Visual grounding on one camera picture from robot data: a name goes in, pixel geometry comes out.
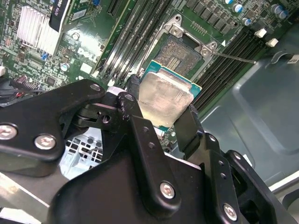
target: heatsink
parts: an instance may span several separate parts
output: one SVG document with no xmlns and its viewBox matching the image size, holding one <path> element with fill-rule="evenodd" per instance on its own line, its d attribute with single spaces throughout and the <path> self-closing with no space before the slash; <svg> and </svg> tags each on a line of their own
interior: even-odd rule
<svg viewBox="0 0 299 224">
<path fill-rule="evenodd" d="M 40 54 L 54 55 L 60 35 L 49 26 L 49 20 L 49 17 L 35 9 L 23 6 L 17 38 Z"/>
</svg>

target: motherboard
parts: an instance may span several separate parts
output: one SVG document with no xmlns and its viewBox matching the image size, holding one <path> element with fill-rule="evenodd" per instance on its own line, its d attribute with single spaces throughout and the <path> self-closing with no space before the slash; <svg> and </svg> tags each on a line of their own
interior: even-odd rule
<svg viewBox="0 0 299 224">
<path fill-rule="evenodd" d="M 0 75 L 31 90 L 84 78 L 124 88 L 154 61 L 201 86 L 193 104 L 205 113 L 275 47 L 298 8 L 297 0 L 0 0 Z"/>
</svg>

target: black connector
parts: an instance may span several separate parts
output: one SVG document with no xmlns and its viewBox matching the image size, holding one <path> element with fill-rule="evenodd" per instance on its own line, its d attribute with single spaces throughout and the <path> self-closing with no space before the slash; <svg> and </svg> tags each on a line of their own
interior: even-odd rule
<svg viewBox="0 0 299 224">
<path fill-rule="evenodd" d="M 112 0 L 107 13 L 111 16 L 116 16 L 118 9 L 121 6 L 122 0 Z"/>
</svg>

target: metal rod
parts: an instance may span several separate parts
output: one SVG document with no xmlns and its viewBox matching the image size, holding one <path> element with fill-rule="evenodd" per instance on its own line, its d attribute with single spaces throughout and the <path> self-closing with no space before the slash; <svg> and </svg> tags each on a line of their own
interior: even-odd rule
<svg viewBox="0 0 299 224">
<path fill-rule="evenodd" d="M 231 55 L 225 55 L 225 54 L 218 53 L 218 52 L 213 52 L 213 55 L 227 57 L 227 58 L 235 59 L 235 60 L 238 60 L 238 61 L 241 61 L 241 62 L 248 62 L 248 63 L 252 63 L 252 64 L 257 63 L 256 61 L 247 60 L 247 59 L 243 59 L 243 58 L 239 58 L 239 57 L 235 57 L 235 56 L 231 56 Z"/>
</svg>

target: white connector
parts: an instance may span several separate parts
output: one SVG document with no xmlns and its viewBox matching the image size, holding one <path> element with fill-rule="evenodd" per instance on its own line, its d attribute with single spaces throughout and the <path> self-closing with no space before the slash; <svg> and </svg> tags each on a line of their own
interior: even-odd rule
<svg viewBox="0 0 299 224">
<path fill-rule="evenodd" d="M 255 36 L 263 38 L 266 35 L 267 31 L 265 29 L 260 29 L 254 33 Z"/>
<path fill-rule="evenodd" d="M 273 48 L 273 47 L 275 47 L 275 45 L 277 43 L 278 43 L 278 39 L 273 38 L 273 39 L 269 40 L 268 42 L 266 42 L 266 45 Z"/>
</svg>

